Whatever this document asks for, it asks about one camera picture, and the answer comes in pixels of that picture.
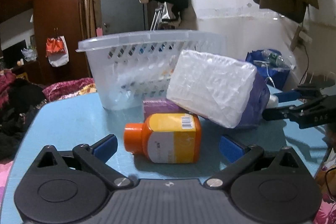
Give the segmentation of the small purple box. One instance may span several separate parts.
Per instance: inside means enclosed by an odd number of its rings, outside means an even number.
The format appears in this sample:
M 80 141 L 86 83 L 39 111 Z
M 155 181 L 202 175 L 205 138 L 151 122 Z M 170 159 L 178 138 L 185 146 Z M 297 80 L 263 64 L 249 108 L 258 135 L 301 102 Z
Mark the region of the small purple box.
M 153 114 L 159 113 L 188 113 L 186 109 L 181 108 L 174 102 L 169 101 L 166 98 L 148 98 L 142 101 L 143 117 L 144 120 L 149 118 Z

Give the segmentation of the orange yellow pill bottle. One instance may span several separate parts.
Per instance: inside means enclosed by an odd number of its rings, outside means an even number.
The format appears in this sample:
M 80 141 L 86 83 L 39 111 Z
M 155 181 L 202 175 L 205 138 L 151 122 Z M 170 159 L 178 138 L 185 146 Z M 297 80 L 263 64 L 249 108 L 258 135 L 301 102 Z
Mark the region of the orange yellow pill bottle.
M 143 123 L 128 123 L 123 142 L 126 151 L 159 164 L 197 162 L 202 128 L 199 118 L 187 113 L 156 113 Z

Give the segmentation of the blue shopping bag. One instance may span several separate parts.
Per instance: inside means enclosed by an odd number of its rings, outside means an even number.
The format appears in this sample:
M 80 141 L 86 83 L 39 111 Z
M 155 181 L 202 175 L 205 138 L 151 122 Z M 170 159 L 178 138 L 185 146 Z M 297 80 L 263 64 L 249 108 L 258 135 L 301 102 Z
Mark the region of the blue shopping bag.
M 248 52 L 245 58 L 246 62 L 249 62 L 257 67 L 258 73 L 264 80 L 266 80 L 268 85 L 271 85 L 279 90 L 283 90 L 290 70 L 260 63 L 260 61 L 264 61 L 261 52 L 262 50 Z

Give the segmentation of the clear plastic water bottle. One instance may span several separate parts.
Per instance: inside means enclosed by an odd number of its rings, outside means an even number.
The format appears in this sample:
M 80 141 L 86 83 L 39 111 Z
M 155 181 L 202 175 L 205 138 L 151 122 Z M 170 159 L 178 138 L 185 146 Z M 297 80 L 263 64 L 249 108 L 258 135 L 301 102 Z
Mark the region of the clear plastic water bottle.
M 293 65 L 287 58 L 275 51 L 262 50 L 261 54 L 263 59 L 270 63 L 270 65 L 272 65 L 273 67 L 286 70 L 293 70 L 295 68 L 295 65 Z

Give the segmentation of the orange white hanging bag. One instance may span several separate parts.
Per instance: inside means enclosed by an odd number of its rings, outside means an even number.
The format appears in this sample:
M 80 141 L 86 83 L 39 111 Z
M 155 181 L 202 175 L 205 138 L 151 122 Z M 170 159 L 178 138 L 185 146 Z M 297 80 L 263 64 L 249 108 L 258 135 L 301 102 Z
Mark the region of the orange white hanging bag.
M 46 57 L 52 67 L 62 67 L 69 62 L 68 48 L 64 36 L 47 38 Z

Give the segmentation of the grey metal door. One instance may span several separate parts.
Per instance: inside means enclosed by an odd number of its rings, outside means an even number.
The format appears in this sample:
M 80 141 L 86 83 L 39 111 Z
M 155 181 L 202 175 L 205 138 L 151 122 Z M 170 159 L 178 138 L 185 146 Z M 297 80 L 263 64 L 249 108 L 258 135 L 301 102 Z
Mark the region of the grey metal door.
M 104 35 L 144 31 L 145 8 L 139 0 L 100 0 Z

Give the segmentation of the purple tissue pack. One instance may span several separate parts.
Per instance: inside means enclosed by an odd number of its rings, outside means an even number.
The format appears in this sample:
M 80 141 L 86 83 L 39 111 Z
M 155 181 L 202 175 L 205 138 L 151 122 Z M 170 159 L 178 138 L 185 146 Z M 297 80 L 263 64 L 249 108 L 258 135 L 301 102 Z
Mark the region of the purple tissue pack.
M 253 128 L 262 120 L 270 91 L 251 63 L 183 50 L 166 97 L 222 127 Z

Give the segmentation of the translucent white plastic basket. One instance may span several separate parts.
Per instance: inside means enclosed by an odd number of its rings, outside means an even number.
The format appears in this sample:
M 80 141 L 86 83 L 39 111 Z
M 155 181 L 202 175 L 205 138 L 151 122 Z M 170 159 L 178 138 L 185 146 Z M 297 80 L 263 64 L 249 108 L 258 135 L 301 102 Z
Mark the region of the translucent white plastic basket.
M 103 108 L 122 110 L 147 97 L 164 97 L 183 50 L 221 54 L 226 49 L 220 34 L 156 30 L 86 39 L 77 51 L 86 54 Z

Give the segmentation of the dark red wooden wardrobe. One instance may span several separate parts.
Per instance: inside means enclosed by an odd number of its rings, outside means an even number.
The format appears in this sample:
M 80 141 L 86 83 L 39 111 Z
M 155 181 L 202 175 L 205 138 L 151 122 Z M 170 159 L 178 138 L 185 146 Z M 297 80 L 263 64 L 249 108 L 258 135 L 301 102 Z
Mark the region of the dark red wooden wardrobe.
M 88 77 L 87 58 L 84 53 L 76 52 L 78 42 L 83 39 L 81 0 L 1 0 L 1 22 L 29 9 L 33 9 L 35 42 L 43 83 Z M 55 68 L 46 57 L 46 41 L 57 36 L 64 36 L 70 60 L 66 65 Z

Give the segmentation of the pile of dark clothes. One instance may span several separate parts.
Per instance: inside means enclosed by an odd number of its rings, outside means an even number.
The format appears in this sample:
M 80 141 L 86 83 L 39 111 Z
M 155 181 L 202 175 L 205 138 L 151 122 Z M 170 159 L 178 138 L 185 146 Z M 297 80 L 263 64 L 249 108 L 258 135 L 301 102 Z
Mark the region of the pile of dark clothes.
M 13 159 L 34 117 L 46 103 L 43 88 L 1 71 L 1 160 Z

